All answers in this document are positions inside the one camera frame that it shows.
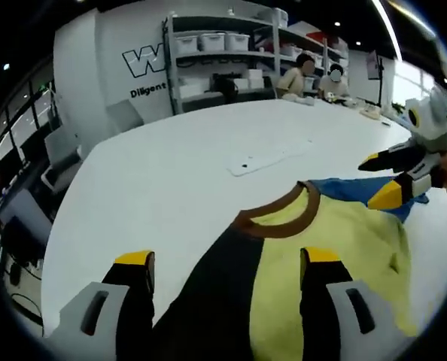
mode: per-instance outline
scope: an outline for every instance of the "desk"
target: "desk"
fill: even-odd
[[[17,175],[16,181],[11,185],[5,197],[0,202],[0,221],[8,223],[16,217],[28,229],[32,236],[46,247],[51,230],[51,221],[43,212],[37,199],[42,201],[51,195],[40,180],[48,161],[29,164]],[[36,190],[40,188],[39,197],[35,198]]]
[[[89,282],[100,281],[122,253],[156,252],[156,322],[190,271],[239,210],[265,205],[297,180],[389,175],[357,166],[409,132],[317,100],[227,105],[182,114],[99,144],[85,160],[54,221],[44,260],[45,332]],[[243,177],[235,156],[274,144],[312,141],[302,156]],[[405,223],[412,251],[412,311],[423,326],[447,287],[447,195],[430,190]]]

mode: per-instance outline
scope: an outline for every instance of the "window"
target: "window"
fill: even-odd
[[[418,84],[415,84],[402,77],[394,77],[392,100],[395,103],[406,105],[406,100],[423,98],[422,89]]]
[[[51,93],[50,90],[47,89],[43,91],[43,94],[41,95],[40,99],[38,99],[35,102],[36,117],[38,117],[38,124],[40,126],[43,126],[44,124],[48,123],[50,106],[51,106]]]
[[[6,114],[3,111],[3,114],[0,116],[0,140],[3,136],[3,133],[5,133],[8,130],[7,120],[6,120]]]
[[[11,99],[8,104],[8,112],[10,120],[16,115],[19,109],[21,109],[24,104],[29,100],[29,85],[28,83],[24,83],[21,87],[20,91],[16,93],[16,95]]]
[[[414,83],[421,83],[421,69],[408,62],[396,61],[396,75],[409,79]]]
[[[11,127],[14,143],[18,148],[21,159],[25,159],[23,151],[21,150],[21,145],[23,145],[26,139],[28,139],[34,132],[36,132],[35,119],[33,118],[31,108],[29,108]]]
[[[432,75],[429,75],[428,73],[422,73],[422,85],[424,87],[424,90],[427,90],[430,92],[434,87],[434,77]]]
[[[13,143],[11,143],[10,133],[6,132],[3,135],[3,139],[0,142],[0,159],[10,152],[13,149]]]

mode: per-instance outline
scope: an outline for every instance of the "white storage box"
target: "white storage box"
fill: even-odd
[[[182,85],[200,84],[203,92],[210,89],[210,77],[182,77],[181,83]]]
[[[225,34],[225,50],[248,51],[248,39],[246,34]]]
[[[314,60],[315,60],[315,67],[316,68],[322,68],[322,63],[324,61],[324,58],[320,55],[314,55]]]
[[[199,96],[203,94],[204,90],[202,88],[202,84],[196,83],[191,85],[182,85],[180,86],[180,98],[185,99],[191,96]]]
[[[306,92],[310,92],[312,90],[312,87],[314,86],[314,77],[304,77],[304,90]]]
[[[224,51],[225,33],[212,32],[200,35],[200,50],[202,51]]]
[[[238,90],[248,89],[248,79],[234,79],[233,82],[237,86]]]
[[[197,35],[183,36],[181,38],[176,38],[177,43],[177,53],[178,54],[190,54],[199,51],[197,47]]]
[[[242,76],[246,79],[262,79],[262,69],[247,69],[243,72]]]
[[[349,66],[349,59],[340,59],[339,60],[339,64],[343,67],[343,68],[347,68]]]
[[[293,45],[284,45],[281,48],[281,54],[290,56],[292,59],[297,59],[297,57],[302,54],[303,50],[299,47],[295,47]]]
[[[263,78],[260,79],[248,79],[248,85],[250,89],[263,89],[265,88],[263,84]]]
[[[257,17],[269,23],[273,23],[274,17],[276,17],[279,28],[287,28],[287,23],[289,22],[289,15],[287,12],[279,8],[261,11],[257,14]]]

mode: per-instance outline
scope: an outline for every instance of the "cable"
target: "cable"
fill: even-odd
[[[41,313],[41,309],[38,307],[38,305],[36,305],[36,303],[32,299],[30,299],[28,296],[22,295],[21,293],[12,293],[10,297],[11,297],[11,299],[13,299],[13,297],[15,297],[15,296],[23,297],[25,300],[30,301],[38,310],[38,313],[40,314],[39,317],[41,318],[41,320],[43,320],[43,314]],[[41,337],[43,337],[43,335],[44,335],[44,326],[41,323]]]
[[[9,257],[11,257],[11,258],[13,259],[13,261],[14,261],[19,267],[21,267],[22,269],[24,269],[25,271],[27,271],[31,276],[33,276],[33,277],[36,278],[37,280],[40,280],[40,281],[41,281],[41,278],[39,278],[37,275],[33,274],[33,273],[32,273],[30,270],[28,270],[26,267],[23,267],[21,264],[19,264],[19,263],[14,259],[14,257],[11,256],[9,253],[8,253],[8,255],[9,255]]]

